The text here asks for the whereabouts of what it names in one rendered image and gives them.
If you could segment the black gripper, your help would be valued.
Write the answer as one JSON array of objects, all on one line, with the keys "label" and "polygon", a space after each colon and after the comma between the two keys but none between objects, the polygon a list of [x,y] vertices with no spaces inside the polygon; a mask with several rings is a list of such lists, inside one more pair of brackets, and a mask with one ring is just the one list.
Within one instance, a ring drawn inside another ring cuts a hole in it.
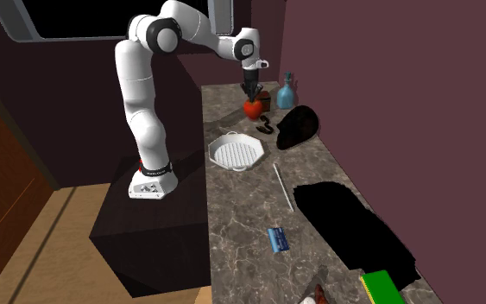
[{"label": "black gripper", "polygon": [[251,102],[256,100],[256,96],[262,91],[263,86],[258,83],[258,70],[244,69],[243,83],[240,84],[245,96]]}]

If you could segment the red apple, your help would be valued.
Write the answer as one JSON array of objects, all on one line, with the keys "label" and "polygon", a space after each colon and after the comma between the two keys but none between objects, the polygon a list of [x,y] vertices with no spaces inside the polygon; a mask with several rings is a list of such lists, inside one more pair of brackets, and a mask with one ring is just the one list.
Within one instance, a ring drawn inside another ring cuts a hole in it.
[{"label": "red apple", "polygon": [[257,99],[254,101],[247,99],[243,104],[243,111],[248,119],[256,120],[262,114],[262,102]]}]

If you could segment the brown box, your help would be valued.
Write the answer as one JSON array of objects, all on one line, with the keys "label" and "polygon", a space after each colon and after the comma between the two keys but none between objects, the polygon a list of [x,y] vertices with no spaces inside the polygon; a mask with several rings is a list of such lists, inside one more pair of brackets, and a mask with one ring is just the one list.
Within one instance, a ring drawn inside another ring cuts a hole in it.
[{"label": "brown box", "polygon": [[256,95],[256,101],[260,101],[262,105],[262,112],[270,111],[271,95],[269,91],[261,91]]}]

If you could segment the blue bottle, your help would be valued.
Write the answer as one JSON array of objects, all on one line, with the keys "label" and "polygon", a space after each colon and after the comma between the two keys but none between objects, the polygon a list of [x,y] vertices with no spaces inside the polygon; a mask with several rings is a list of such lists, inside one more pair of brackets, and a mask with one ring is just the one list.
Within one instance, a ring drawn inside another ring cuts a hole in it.
[{"label": "blue bottle", "polygon": [[284,73],[284,85],[276,95],[276,105],[279,109],[287,110],[294,107],[294,92],[291,87],[292,73]]}]

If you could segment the black curved object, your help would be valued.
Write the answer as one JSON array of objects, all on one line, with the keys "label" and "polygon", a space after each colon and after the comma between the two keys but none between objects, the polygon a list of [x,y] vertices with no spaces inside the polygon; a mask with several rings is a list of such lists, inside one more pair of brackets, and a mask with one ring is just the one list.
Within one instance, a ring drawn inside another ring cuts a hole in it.
[{"label": "black curved object", "polygon": [[259,119],[263,122],[263,125],[256,126],[256,129],[267,135],[271,135],[275,132],[274,128],[270,126],[270,120],[265,115],[261,115]]}]

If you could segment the white grill pan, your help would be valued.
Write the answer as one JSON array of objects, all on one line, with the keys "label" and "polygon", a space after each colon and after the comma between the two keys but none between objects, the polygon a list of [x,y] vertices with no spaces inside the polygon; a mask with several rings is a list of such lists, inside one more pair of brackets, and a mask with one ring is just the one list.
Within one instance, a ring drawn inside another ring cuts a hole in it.
[{"label": "white grill pan", "polygon": [[219,167],[242,172],[252,168],[264,156],[264,149],[259,139],[230,131],[208,145],[208,155]]}]

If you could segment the white thin stick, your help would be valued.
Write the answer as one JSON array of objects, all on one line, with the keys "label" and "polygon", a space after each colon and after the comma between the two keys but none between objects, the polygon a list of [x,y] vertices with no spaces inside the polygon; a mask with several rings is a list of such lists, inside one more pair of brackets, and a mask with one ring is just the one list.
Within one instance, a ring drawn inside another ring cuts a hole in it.
[{"label": "white thin stick", "polygon": [[293,204],[292,204],[292,202],[290,200],[289,194],[287,193],[287,188],[285,186],[285,183],[284,183],[283,179],[281,178],[281,174],[280,174],[280,170],[278,168],[278,165],[275,162],[273,162],[273,168],[274,168],[275,174],[277,176],[277,179],[278,179],[278,181],[279,181],[279,183],[281,185],[281,189],[282,189],[282,192],[283,192],[283,194],[285,196],[285,199],[286,199],[286,201],[288,203],[288,206],[289,206],[291,212],[294,212]]}]

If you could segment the blue card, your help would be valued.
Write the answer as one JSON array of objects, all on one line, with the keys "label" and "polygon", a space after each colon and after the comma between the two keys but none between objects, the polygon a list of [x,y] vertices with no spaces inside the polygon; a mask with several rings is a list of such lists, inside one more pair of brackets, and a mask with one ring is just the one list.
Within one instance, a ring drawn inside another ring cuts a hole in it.
[{"label": "blue card", "polygon": [[285,232],[281,227],[267,229],[269,241],[274,253],[289,250],[289,244]]}]

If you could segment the grey framed window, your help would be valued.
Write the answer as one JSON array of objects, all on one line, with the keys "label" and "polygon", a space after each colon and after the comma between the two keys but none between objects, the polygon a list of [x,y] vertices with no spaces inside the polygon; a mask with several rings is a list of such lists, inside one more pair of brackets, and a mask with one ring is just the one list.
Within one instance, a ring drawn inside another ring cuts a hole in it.
[{"label": "grey framed window", "polygon": [[121,40],[134,16],[174,17],[173,2],[204,14],[231,35],[234,0],[0,0],[0,23],[16,42]]}]

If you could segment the dark robot stand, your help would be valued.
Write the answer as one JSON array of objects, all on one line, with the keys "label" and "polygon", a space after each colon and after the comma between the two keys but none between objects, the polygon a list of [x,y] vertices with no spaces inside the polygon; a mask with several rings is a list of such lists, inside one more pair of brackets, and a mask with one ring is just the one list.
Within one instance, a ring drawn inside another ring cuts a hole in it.
[{"label": "dark robot stand", "polygon": [[174,162],[179,184],[163,199],[129,197],[137,169],[120,161],[90,240],[132,297],[210,285],[204,151]]}]

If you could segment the dark red object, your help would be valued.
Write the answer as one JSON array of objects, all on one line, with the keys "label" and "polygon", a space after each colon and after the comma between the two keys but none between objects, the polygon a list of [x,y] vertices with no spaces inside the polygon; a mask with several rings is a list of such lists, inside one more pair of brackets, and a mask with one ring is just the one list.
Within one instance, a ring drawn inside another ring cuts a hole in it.
[{"label": "dark red object", "polygon": [[325,297],[325,292],[320,284],[315,286],[314,300],[316,304],[329,304],[329,301]]}]

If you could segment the green notebook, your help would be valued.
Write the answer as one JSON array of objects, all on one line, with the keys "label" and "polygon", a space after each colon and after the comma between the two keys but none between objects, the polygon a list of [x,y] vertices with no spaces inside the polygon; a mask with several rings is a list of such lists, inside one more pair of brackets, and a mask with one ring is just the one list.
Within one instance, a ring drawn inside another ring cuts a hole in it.
[{"label": "green notebook", "polygon": [[386,270],[360,276],[371,304],[406,304]]}]

